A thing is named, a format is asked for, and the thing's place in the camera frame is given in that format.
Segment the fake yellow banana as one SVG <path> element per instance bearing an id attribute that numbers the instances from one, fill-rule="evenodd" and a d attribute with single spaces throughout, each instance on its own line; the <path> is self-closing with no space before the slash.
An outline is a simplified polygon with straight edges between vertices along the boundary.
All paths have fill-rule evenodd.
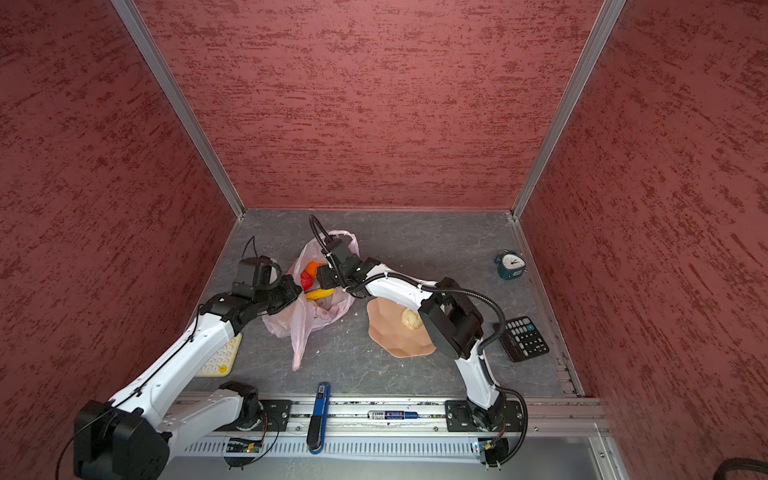
<path id="1" fill-rule="evenodd" d="M 317 289 L 308 291 L 305 293 L 305 297 L 310 301 L 317 301 L 320 299 L 331 297 L 334 294 L 334 289 Z"/>

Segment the fake red orange fruit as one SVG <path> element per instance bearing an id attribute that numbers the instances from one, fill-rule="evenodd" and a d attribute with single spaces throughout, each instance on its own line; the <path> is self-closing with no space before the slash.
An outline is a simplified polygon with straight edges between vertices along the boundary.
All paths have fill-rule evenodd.
<path id="1" fill-rule="evenodd" d="M 310 261 L 301 272 L 300 283 L 305 293 L 322 289 L 321 283 L 318 280 L 318 270 L 321 267 L 323 267 L 322 263 Z"/>

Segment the pink fruit-print plastic bag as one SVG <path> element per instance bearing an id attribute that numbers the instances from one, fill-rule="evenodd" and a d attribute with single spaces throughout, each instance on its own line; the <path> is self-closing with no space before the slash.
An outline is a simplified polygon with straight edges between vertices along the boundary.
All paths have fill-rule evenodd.
<path id="1" fill-rule="evenodd" d="M 360 248 L 357 237 L 347 230 L 331 230 L 330 234 L 340 235 L 344 241 L 349 241 L 349 249 L 359 255 Z M 311 261 L 326 263 L 326 258 L 317 240 L 310 240 L 288 270 L 294 281 L 300 285 L 300 276 Z M 341 287 L 333 290 L 329 297 L 310 300 L 302 291 L 298 299 L 286 309 L 275 315 L 264 317 L 268 331 L 278 338 L 290 337 L 293 349 L 292 370 L 301 367 L 302 358 L 311 333 L 341 319 L 351 308 L 355 298 L 344 292 Z"/>

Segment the pink scalloped plastic bowl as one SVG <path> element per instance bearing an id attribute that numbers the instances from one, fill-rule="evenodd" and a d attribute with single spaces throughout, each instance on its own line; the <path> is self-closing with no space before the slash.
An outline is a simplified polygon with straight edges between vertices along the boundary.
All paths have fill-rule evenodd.
<path id="1" fill-rule="evenodd" d="M 423 326 L 409 330 L 401 323 L 406 308 L 394 301 L 376 298 L 367 304 L 370 338 L 395 358 L 404 359 L 431 355 L 436 351 Z"/>

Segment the fake pale yellow fruit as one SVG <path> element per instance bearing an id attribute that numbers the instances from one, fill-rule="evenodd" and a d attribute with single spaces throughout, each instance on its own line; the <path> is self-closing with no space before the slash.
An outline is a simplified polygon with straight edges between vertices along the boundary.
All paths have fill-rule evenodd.
<path id="1" fill-rule="evenodd" d="M 423 326 L 420 315 L 411 309 L 405 309 L 402 312 L 401 323 L 409 330 L 418 330 Z"/>

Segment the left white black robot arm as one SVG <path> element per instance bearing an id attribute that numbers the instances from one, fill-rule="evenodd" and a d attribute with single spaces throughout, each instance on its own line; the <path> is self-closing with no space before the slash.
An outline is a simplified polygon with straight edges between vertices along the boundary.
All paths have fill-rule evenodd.
<path id="1" fill-rule="evenodd" d="M 192 324 L 147 370 L 106 402 L 77 414 L 64 449 L 78 479 L 156 479 L 169 461 L 226 425 L 261 434 L 275 422 L 256 388 L 226 382 L 187 409 L 170 414 L 178 395 L 251 321 L 281 312 L 302 293 L 289 275 L 267 286 L 237 286 L 200 305 Z"/>

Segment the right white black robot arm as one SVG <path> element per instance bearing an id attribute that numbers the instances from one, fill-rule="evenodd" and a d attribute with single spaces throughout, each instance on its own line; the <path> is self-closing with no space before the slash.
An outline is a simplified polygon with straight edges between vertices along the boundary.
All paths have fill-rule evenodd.
<path id="1" fill-rule="evenodd" d="M 488 296 L 465 289 L 449 278 L 426 281 L 399 273 L 372 259 L 352 256 L 347 264 L 333 256 L 320 266 L 317 280 L 321 287 L 340 287 L 350 295 L 383 298 L 415 311 L 437 351 L 456 363 L 464 381 L 469 416 L 479 430 L 497 432 L 502 428 L 507 392 L 496 382 L 486 362 L 485 350 L 502 336 L 497 331 L 486 336 L 484 319 L 474 304 L 486 304 L 503 326 L 506 316 Z"/>

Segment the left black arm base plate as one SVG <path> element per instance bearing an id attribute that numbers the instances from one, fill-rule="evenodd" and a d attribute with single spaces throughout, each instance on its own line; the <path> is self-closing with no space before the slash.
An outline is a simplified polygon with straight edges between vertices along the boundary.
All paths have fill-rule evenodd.
<path id="1" fill-rule="evenodd" d="M 216 431 L 235 433 L 284 432 L 294 402 L 288 399 L 245 400 L 234 420 Z"/>

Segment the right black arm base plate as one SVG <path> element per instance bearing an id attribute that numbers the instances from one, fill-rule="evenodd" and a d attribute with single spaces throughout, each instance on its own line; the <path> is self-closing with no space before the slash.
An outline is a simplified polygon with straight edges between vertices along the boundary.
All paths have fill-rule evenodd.
<path id="1" fill-rule="evenodd" d="M 525 419 L 520 402 L 498 401 L 490 410 L 477 407 L 468 400 L 448 400 L 444 403 L 449 432 L 521 433 Z"/>

